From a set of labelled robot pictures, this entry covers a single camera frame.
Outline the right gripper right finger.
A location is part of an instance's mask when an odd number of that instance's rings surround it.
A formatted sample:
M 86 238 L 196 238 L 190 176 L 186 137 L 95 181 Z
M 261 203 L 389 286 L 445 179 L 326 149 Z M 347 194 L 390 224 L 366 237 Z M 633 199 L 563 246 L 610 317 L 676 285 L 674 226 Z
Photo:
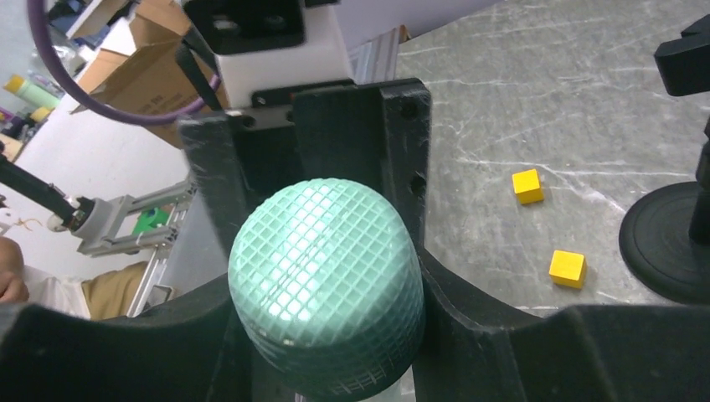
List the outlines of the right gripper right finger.
M 706 307 L 511 307 L 419 250 L 426 329 L 419 401 L 706 401 Z

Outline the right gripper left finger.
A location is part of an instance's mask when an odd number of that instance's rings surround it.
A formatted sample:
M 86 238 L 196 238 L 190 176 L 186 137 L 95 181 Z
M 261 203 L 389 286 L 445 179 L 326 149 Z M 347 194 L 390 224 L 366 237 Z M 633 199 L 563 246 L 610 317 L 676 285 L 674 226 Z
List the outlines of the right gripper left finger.
M 4 401 L 248 401 L 250 380 L 225 276 L 133 318 L 1 308 Z

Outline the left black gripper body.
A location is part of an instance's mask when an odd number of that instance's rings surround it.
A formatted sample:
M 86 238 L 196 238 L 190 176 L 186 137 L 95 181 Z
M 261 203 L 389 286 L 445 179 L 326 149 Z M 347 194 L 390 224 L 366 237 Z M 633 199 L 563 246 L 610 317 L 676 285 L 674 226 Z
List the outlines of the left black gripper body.
M 296 93 L 277 107 L 219 111 L 177 122 L 219 244 L 275 192 L 344 178 L 381 193 L 413 241 L 424 241 L 431 96 L 417 79 Z

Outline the teal microphone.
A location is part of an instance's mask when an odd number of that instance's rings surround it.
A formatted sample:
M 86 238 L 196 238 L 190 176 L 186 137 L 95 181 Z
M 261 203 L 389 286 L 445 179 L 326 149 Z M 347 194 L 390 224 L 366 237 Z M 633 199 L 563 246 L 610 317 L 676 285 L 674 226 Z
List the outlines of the teal microphone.
M 266 199 L 234 239 L 228 283 L 258 353 L 313 401 L 380 393 L 423 339 L 410 234 L 383 195 L 351 180 L 302 181 Z

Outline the person's hand in background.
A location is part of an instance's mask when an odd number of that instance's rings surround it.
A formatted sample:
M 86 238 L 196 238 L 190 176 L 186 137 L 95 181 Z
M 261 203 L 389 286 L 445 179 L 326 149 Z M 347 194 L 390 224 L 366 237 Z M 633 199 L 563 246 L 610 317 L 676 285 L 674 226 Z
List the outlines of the person's hand in background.
M 20 246 L 1 237 L 1 303 L 27 302 L 28 288 L 23 280 L 24 260 Z

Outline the yellow cube near teal mic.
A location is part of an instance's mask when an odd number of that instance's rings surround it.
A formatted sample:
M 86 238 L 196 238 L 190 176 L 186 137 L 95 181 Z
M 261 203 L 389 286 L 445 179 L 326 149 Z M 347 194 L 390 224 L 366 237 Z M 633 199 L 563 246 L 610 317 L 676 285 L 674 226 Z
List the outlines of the yellow cube near teal mic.
M 587 271 L 584 255 L 565 250 L 555 250 L 548 274 L 555 285 L 581 289 Z

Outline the yellow cube near centre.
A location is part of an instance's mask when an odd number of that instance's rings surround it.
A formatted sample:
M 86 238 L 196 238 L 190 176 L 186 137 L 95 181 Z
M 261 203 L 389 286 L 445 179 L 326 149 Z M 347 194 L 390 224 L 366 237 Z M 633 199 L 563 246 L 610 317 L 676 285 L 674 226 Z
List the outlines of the yellow cube near centre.
M 522 205 L 542 202 L 545 198 L 536 169 L 514 173 L 512 175 L 512 187 L 517 201 Z

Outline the white background table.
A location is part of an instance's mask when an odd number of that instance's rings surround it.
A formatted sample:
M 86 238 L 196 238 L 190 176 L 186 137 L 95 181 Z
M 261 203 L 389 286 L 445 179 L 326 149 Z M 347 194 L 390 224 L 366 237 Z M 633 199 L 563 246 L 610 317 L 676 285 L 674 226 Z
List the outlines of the white background table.
M 34 138 L 23 148 L 17 165 L 59 187 L 68 195 L 111 199 L 142 196 L 185 179 L 188 165 L 177 148 L 140 126 L 111 121 L 90 111 L 74 113 L 77 102 L 65 97 Z M 7 206 L 26 226 L 6 236 L 22 249 L 24 261 L 55 276 L 90 278 L 149 260 L 151 252 L 90 258 L 78 252 L 80 240 L 47 229 L 47 209 L 7 186 Z

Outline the cardboard box in background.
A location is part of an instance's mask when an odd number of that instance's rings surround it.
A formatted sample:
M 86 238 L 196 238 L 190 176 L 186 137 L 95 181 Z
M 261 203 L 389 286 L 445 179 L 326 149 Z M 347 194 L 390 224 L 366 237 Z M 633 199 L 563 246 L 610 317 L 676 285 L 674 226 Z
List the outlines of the cardboard box in background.
M 190 22 L 174 1 L 143 1 L 105 39 L 78 86 L 131 114 L 164 115 L 198 98 L 175 61 Z

